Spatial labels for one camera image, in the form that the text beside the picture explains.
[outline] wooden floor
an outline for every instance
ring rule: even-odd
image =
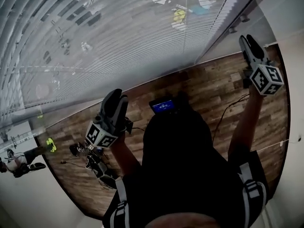
[[[276,47],[268,48],[270,58],[280,66]],[[176,95],[183,90],[190,97],[190,104],[198,111],[209,125],[212,134],[225,108],[248,90],[242,88],[240,73],[246,67],[241,54],[224,57],[178,73],[156,79],[144,85],[125,92],[129,96],[127,116],[134,122],[134,127],[145,128],[153,112],[149,101],[164,96],[167,93]],[[225,158],[232,133],[238,123],[247,101],[229,108],[217,132],[214,141],[215,149]],[[60,164],[68,161],[79,166],[85,166],[84,160],[73,157],[69,146],[77,141],[83,141],[89,121],[94,117],[99,105],[83,110],[47,129],[47,134],[39,136],[40,143],[45,143],[47,137],[52,137],[58,150],[47,154],[47,159],[70,196],[89,214],[102,217],[107,210],[113,190],[108,190],[99,184],[97,179],[86,169],[72,165]],[[256,129],[253,150],[258,150],[266,178],[273,193],[282,168],[285,145],[279,144],[266,148],[286,139],[287,132],[287,98],[285,87],[275,96],[264,100]],[[131,135],[126,135],[126,144],[141,162],[143,155],[143,131],[135,129]],[[118,165],[110,151],[105,151],[104,161],[108,166],[120,173]]]

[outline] yellow sneaker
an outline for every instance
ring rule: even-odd
[[[57,150],[56,145],[54,144],[54,141],[51,138],[47,139],[47,145],[51,145],[52,149],[50,150],[50,152],[55,152]]]

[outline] person in background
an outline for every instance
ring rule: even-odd
[[[23,166],[30,165],[37,156],[44,154],[46,151],[54,152],[55,150],[56,146],[54,145],[53,141],[51,141],[47,147],[39,146],[25,151],[24,153],[14,154],[12,150],[8,150],[9,162],[7,164],[1,162],[0,172],[4,173],[9,171],[11,173],[16,173]]]

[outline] white wall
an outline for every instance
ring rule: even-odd
[[[30,131],[28,122],[8,132],[8,137]],[[36,147],[34,139],[17,146],[14,152]],[[34,162],[45,163],[41,156]],[[11,173],[0,173],[0,204],[21,228],[100,228],[102,222],[86,219],[61,189],[48,168],[30,172],[20,178]]]
[[[267,228],[265,226],[263,216],[260,215],[259,217],[257,217],[256,221],[252,224],[250,228]]]
[[[20,228],[1,205],[0,205],[0,227]]]
[[[290,143],[283,173],[268,211],[274,228],[304,224],[304,0],[264,0],[260,4],[279,44],[291,99]]]

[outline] person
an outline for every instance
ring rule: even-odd
[[[126,218],[126,202],[116,192],[104,227],[124,228],[126,219],[131,228],[251,226],[269,193],[257,152],[250,152],[262,102],[251,87],[228,161],[213,148],[209,127],[190,106],[152,117],[143,136],[142,165],[120,137],[110,149],[123,172],[129,214]]]
[[[11,158],[9,162],[7,164],[1,162],[0,172],[5,173],[9,171],[11,173],[16,173],[22,166],[30,165],[37,156],[44,154],[46,151],[51,152],[55,148],[55,145],[48,144],[46,148],[39,146],[25,151],[24,153],[10,153]]]

